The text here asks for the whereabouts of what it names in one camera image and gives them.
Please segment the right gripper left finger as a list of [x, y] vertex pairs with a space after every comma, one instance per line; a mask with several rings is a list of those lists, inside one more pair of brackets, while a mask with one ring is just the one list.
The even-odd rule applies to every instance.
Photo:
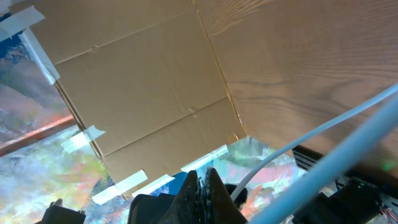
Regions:
[[159, 224], [199, 224], [198, 194], [197, 172], [191, 170]]

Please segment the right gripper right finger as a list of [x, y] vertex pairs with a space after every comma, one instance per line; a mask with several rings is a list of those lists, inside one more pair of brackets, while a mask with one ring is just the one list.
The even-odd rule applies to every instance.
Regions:
[[210, 224], [245, 224], [248, 221], [230, 197], [216, 169], [208, 168], [203, 184], [204, 221]]

